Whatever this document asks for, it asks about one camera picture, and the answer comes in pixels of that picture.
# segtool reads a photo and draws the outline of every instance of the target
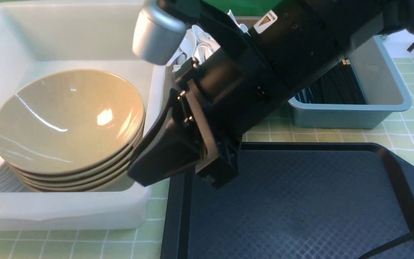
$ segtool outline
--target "gray plastic bin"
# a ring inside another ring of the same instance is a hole
[[[368,105],[306,104],[295,98],[295,125],[303,128],[374,128],[411,107],[410,94],[383,42],[373,37],[349,57]]]

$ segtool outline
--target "table surface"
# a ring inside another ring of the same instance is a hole
[[[252,128],[244,141],[374,142],[414,165],[414,59],[394,62],[412,95],[413,106],[404,113],[393,113],[377,128],[299,128],[291,123],[290,110],[285,105]],[[137,230],[0,232],[0,259],[159,258],[168,186],[168,180],[154,185],[148,218]]]

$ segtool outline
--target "tray rim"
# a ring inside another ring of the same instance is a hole
[[[381,158],[409,230],[414,230],[414,166],[376,143],[244,142],[241,150],[370,151]],[[193,174],[171,177],[161,259],[187,259]]]

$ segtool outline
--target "white plastic tub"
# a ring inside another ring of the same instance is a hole
[[[20,87],[68,69],[101,69],[131,82],[147,110],[161,109],[165,68],[132,52],[143,0],[46,0],[0,4],[0,107]],[[0,193],[0,231],[137,228],[151,187],[95,193]]]

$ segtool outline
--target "black serving tray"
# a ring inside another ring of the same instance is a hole
[[[377,144],[244,143],[239,172],[171,178],[162,259],[358,258],[414,230],[414,166]]]

